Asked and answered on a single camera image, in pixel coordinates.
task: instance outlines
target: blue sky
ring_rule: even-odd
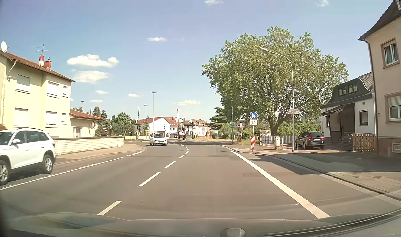
[[[0,0],[0,43],[35,62],[36,47],[45,44],[52,69],[81,81],[72,85],[72,107],[84,100],[86,111],[100,106],[109,117],[123,111],[136,119],[140,106],[141,119],[144,104],[152,116],[151,91],[157,91],[155,116],[176,116],[178,109],[181,117],[209,119],[221,103],[201,65],[225,40],[264,35],[271,26],[295,36],[308,31],[323,54],[346,63],[352,79],[371,70],[367,45],[357,38],[391,2]]]

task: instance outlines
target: white car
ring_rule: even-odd
[[[54,141],[48,133],[32,128],[0,131],[0,185],[20,171],[39,169],[50,174],[55,161]]]
[[[149,139],[150,145],[167,145],[167,143],[168,143],[167,139],[161,134],[152,135],[151,138]]]

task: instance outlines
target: road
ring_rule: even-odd
[[[220,143],[171,141],[137,154],[55,165],[51,175],[0,187],[6,218],[91,213],[122,219],[266,218],[311,220],[384,213],[401,202],[273,156]]]

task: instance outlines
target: sidewalk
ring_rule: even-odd
[[[251,153],[251,149],[232,146],[226,147]],[[260,150],[253,153],[273,155],[401,201],[401,159],[362,152],[292,154],[291,151]]]
[[[123,144],[122,147],[112,147],[112,148],[103,148],[103,149],[98,149],[98,150],[91,150],[91,151],[81,151],[81,152],[76,152],[76,153],[71,153],[71,154],[63,154],[63,155],[58,155],[56,157],[57,161],[56,163],[61,163],[65,162],[67,160],[71,159],[84,159],[84,158],[90,158],[94,156],[103,156],[103,155],[111,155],[111,154],[116,154],[116,153],[122,153],[122,152],[132,152],[132,151],[140,151],[142,150],[142,146],[136,145],[136,144]]]

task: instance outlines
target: car wheel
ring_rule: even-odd
[[[0,160],[0,186],[8,183],[10,172],[9,165],[5,161]]]
[[[46,154],[43,159],[43,166],[41,167],[41,173],[51,174],[53,171],[53,158],[51,155]]]

